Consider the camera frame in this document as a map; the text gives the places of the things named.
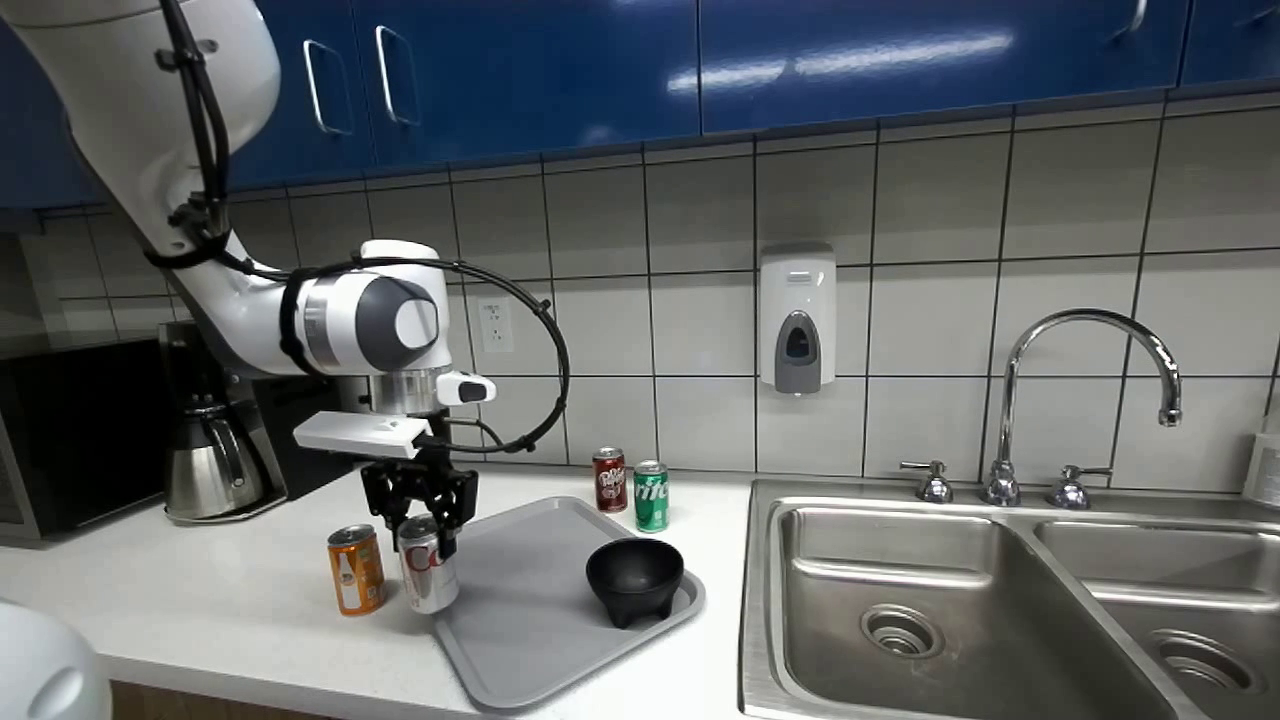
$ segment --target soap dispenser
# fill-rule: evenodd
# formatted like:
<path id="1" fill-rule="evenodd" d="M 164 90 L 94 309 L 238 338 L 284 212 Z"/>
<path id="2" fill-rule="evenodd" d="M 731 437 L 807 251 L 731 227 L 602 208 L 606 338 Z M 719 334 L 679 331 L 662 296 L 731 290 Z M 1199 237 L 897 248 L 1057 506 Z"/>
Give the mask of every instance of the soap dispenser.
<path id="1" fill-rule="evenodd" d="M 760 378 L 805 394 L 834 378 L 834 257 L 760 257 Z"/>

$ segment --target stainless steel sink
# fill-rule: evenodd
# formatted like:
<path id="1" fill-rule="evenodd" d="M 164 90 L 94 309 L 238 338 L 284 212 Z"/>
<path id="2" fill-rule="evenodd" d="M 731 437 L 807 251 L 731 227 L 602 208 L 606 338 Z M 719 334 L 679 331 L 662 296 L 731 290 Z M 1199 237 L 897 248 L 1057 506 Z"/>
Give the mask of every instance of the stainless steel sink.
<path id="1" fill-rule="evenodd" d="M 1039 540 L 1207 717 L 1280 717 L 1277 533 L 1049 518 Z"/>
<path id="2" fill-rule="evenodd" d="M 1280 707 L 1277 659 L 1280 511 L 750 486 L 748 717 L 1246 720 Z"/>

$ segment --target sink drain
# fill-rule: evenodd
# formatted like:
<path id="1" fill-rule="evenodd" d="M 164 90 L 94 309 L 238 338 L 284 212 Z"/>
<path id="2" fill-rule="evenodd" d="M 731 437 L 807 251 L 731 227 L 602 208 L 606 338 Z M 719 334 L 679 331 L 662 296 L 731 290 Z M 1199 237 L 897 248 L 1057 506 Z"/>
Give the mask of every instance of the sink drain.
<path id="1" fill-rule="evenodd" d="M 1193 677 L 1199 683 L 1246 690 L 1255 683 L 1252 669 L 1241 664 L 1225 642 L 1199 632 L 1158 627 L 1154 655 L 1165 669 Z"/>
<path id="2" fill-rule="evenodd" d="M 936 624 L 908 604 L 868 608 L 863 636 L 889 655 L 931 655 L 942 642 Z"/>

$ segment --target backsplash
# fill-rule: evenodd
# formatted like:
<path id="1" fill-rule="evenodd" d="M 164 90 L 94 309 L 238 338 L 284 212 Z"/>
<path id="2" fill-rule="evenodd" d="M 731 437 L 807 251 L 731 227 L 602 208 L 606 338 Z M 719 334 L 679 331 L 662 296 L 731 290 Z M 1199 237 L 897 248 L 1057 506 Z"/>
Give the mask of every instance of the backsplash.
<path id="1" fill-rule="evenodd" d="M 600 443 L 671 469 L 974 481 L 1010 338 L 1057 309 L 1153 322 L 1184 368 L 1184 425 L 1154 425 L 1153 358 L 1112 327 L 1044 334 L 1017 392 L 1017 469 L 1104 463 L 1115 486 L 1237 493 L 1280 338 L 1280 97 L 992 115 L 563 162 L 242 196 L 261 261 L 337 261 L 410 237 L 551 301 L 572 409 L 521 463 Z M 839 261 L 834 382 L 756 382 L 756 261 Z M 52 345 L 179 317 L 111 212 L 23 237 Z M 530 427 L 551 353 L 521 309 L 455 290 L 455 358 L 498 378 L 484 420 Z"/>

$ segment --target kitchen counter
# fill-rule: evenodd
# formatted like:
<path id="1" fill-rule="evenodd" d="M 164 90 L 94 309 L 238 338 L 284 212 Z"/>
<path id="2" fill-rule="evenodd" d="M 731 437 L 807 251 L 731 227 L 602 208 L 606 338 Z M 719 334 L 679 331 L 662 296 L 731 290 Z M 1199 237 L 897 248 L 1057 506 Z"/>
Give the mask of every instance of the kitchen counter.
<path id="1" fill-rule="evenodd" d="M 584 471 L 486 469 L 474 518 L 543 496 L 593 499 L 593 484 Z M 745 481 L 675 477 L 659 540 L 705 581 L 705 613 L 528 717 L 739 717 L 748 496 Z M 0 548 L 0 596 L 79 627 L 122 683 L 316 717 L 480 717 L 428 621 L 402 613 L 401 596 L 373 617 L 337 613 L 325 540 L 367 518 L 354 477 L 248 525 L 172 528 L 144 506 L 52 548 Z M 394 581 L 388 533 L 380 552 Z"/>

